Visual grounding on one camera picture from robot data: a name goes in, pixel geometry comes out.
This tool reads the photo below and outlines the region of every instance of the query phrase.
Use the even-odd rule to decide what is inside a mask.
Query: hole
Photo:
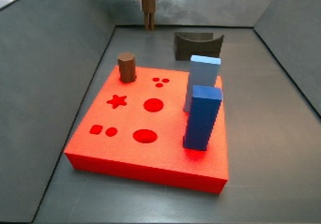
[[[145,109],[149,112],[159,112],[165,107],[165,103],[158,98],[151,98],[145,102]]]
[[[102,130],[103,130],[103,126],[94,125],[90,129],[90,134],[98,135],[100,134]]]
[[[118,132],[118,129],[115,127],[110,127],[107,130],[106,130],[106,135],[108,137],[112,137]]]
[[[108,104],[111,104],[112,108],[118,108],[118,106],[126,106],[127,102],[126,102],[126,98],[127,96],[122,96],[119,97],[118,95],[112,95],[112,99],[107,101]]]
[[[137,130],[133,134],[134,139],[142,143],[153,143],[157,141],[157,134],[147,129]]]

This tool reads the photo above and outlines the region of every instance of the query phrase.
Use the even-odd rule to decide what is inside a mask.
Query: red shape sorter board
[[[187,72],[138,67],[135,82],[122,83],[114,69],[64,151],[76,170],[221,193],[229,180],[224,103],[209,150],[185,149],[187,80]]]

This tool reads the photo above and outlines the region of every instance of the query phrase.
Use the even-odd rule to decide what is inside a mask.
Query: wooden cylinder
[[[121,81],[125,83],[135,82],[135,55],[123,52],[118,55],[118,66],[121,72]]]
[[[142,0],[142,9],[146,13],[155,13],[155,0]]]

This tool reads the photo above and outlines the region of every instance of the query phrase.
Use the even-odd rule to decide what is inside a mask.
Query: blue rectangular block
[[[185,112],[191,109],[191,92],[194,85],[214,86],[221,59],[201,55],[193,55],[190,58],[190,75],[187,83]]]
[[[224,99],[217,87],[195,85],[193,87],[190,116],[186,127],[185,148],[206,151],[211,130]]]

